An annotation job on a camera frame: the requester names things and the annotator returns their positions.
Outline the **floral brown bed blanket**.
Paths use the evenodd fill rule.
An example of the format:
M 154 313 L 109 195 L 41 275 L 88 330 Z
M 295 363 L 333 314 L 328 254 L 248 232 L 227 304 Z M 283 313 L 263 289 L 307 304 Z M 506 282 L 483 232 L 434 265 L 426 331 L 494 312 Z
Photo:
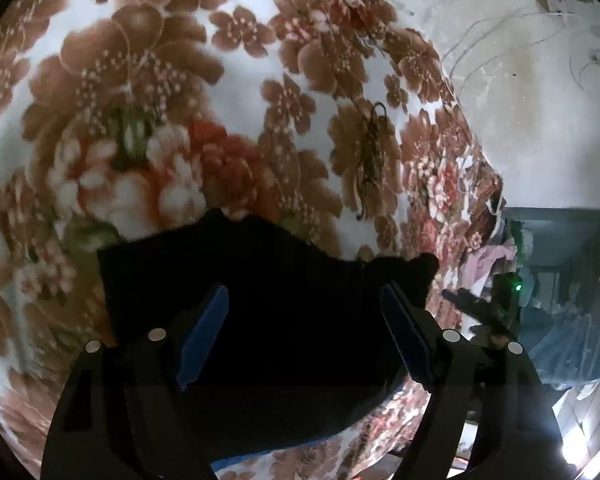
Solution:
M 435 255 L 502 210 L 437 50 L 386 0 L 0 0 L 0 437 L 26 474 L 108 340 L 96 254 L 257 214 L 344 260 Z

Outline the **pink cloth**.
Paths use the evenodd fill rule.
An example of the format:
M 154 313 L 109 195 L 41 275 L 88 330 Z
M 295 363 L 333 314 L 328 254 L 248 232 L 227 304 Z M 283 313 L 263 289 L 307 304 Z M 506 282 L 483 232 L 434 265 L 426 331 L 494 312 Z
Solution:
M 517 247 L 513 240 L 501 245 L 486 245 L 466 256 L 460 266 L 458 287 L 481 297 L 486 288 L 492 287 L 495 275 L 516 270 Z

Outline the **blue black hooded jacket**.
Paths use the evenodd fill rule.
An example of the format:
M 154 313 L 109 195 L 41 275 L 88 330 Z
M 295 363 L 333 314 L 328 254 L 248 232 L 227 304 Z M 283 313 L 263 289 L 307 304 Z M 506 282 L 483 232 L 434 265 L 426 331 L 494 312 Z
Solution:
M 166 374 L 176 434 L 212 463 L 313 443 L 378 408 L 407 376 L 386 288 L 422 307 L 439 267 L 431 254 L 341 260 L 218 210 L 98 264 L 116 344 L 143 384 Z

